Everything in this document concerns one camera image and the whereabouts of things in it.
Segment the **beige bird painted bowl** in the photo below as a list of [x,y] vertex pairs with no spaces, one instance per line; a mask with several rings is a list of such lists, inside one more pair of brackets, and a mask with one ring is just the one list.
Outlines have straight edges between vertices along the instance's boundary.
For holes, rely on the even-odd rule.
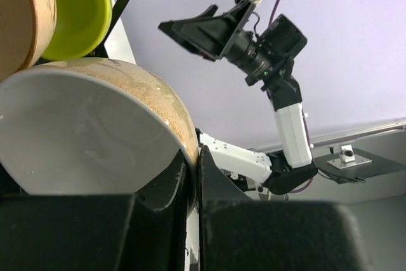
[[1,80],[33,66],[56,28],[56,0],[1,0]]

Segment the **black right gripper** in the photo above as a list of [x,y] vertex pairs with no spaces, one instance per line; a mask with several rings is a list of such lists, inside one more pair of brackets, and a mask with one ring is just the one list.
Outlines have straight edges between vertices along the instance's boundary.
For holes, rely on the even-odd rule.
[[269,76],[279,57],[273,58],[253,32],[244,30],[254,7],[250,1],[241,1],[215,15],[218,6],[212,4],[196,17],[161,22],[158,29],[177,30],[180,44],[206,60],[225,58],[248,76]]

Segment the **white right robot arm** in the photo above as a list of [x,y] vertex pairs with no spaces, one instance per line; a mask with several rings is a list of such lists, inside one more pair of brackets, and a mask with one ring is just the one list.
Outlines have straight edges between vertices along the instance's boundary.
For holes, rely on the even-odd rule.
[[254,3],[242,0],[216,15],[218,7],[211,5],[197,17],[162,22],[158,28],[194,55],[212,62],[226,58],[245,73],[248,86],[263,82],[261,90],[274,109],[282,152],[271,158],[270,176],[262,184],[271,193],[282,195],[318,173],[300,86],[292,76],[294,59],[307,38],[285,15],[279,15],[260,36],[245,31],[254,8]]

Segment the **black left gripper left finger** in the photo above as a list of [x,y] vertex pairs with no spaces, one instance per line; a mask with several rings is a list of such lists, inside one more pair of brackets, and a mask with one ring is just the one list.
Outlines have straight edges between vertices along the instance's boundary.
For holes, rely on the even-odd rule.
[[183,270],[187,163],[131,195],[26,194],[1,171],[2,270]]

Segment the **white speckled ceramic bowl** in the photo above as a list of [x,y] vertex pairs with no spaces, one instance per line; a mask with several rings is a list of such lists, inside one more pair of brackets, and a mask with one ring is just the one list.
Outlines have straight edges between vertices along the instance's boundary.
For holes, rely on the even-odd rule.
[[197,201],[198,140],[159,76],[111,58],[22,70],[1,82],[1,164],[30,195],[133,194],[182,153]]

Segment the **lime green bowl rear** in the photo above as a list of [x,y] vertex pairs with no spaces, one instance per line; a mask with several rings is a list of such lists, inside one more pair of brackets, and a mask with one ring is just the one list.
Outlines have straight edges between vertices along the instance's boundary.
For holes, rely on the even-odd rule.
[[81,58],[105,38],[112,20],[111,0],[56,0],[56,27],[42,57]]

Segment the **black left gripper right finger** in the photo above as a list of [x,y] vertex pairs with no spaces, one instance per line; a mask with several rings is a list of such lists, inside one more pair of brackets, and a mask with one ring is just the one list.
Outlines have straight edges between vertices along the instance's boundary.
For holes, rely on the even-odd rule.
[[201,270],[372,270],[356,218],[324,201],[256,201],[203,146],[199,156]]

